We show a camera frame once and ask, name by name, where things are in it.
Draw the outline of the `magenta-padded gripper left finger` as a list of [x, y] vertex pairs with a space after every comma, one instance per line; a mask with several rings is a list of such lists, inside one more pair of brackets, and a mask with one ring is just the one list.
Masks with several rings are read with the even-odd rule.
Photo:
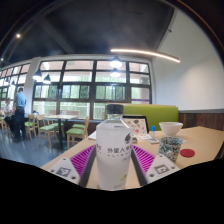
[[74, 184], [86, 187], [95, 156], [96, 148], [92, 145], [70, 158], [61, 158], [48, 171]]

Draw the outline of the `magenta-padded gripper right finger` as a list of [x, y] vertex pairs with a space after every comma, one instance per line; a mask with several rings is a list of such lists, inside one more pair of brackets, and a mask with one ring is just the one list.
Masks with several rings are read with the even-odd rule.
[[179, 170], [166, 156], [154, 155], [137, 145], [132, 146], [131, 158], [141, 186], [155, 182]]

